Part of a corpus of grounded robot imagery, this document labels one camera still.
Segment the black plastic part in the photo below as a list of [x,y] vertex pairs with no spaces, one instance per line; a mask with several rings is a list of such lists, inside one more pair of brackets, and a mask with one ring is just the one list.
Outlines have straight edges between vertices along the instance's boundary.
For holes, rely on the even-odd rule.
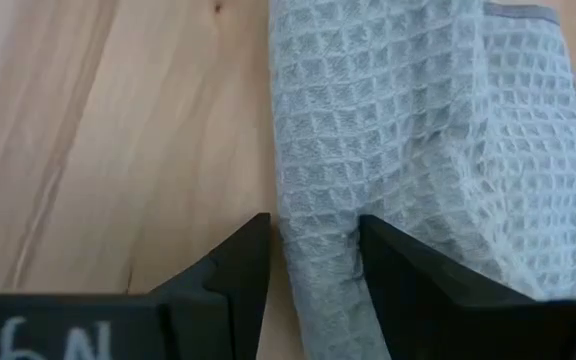
[[[270,215],[259,214],[183,273],[141,296],[0,296],[0,356],[62,359],[75,331],[113,359],[255,359],[269,279]],[[2,345],[13,321],[14,342]]]
[[576,301],[535,302],[374,216],[360,249],[393,359],[576,359]]

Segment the gray waffle towel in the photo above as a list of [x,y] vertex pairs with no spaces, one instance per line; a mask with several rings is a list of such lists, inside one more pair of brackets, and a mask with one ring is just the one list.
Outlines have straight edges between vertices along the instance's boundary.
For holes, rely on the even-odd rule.
[[576,297],[576,88],[552,10],[273,0],[280,228],[310,359],[387,359],[375,214],[534,298]]

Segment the handwritten label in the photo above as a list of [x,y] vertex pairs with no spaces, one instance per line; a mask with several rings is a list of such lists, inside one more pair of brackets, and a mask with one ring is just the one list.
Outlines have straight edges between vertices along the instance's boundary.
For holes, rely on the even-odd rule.
[[[0,332],[0,360],[47,360],[32,349],[15,349],[15,332],[26,319],[21,316],[12,317],[4,323]],[[102,321],[97,325],[97,344],[94,348],[86,331],[73,327],[66,335],[64,360],[112,360],[110,354],[110,322]]]

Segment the wooden surface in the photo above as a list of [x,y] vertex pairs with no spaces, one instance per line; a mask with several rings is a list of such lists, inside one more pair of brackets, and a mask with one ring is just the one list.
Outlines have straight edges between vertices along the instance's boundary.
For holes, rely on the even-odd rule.
[[[267,8],[0,0],[0,292],[144,292],[275,211]],[[259,358],[298,359],[274,245]]]

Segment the towel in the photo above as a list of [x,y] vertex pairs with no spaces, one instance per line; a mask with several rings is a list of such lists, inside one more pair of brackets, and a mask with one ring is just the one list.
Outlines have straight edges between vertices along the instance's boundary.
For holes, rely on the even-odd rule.
[[388,359],[361,214],[535,299],[576,297],[576,86],[554,11],[272,0],[280,231],[307,356]]

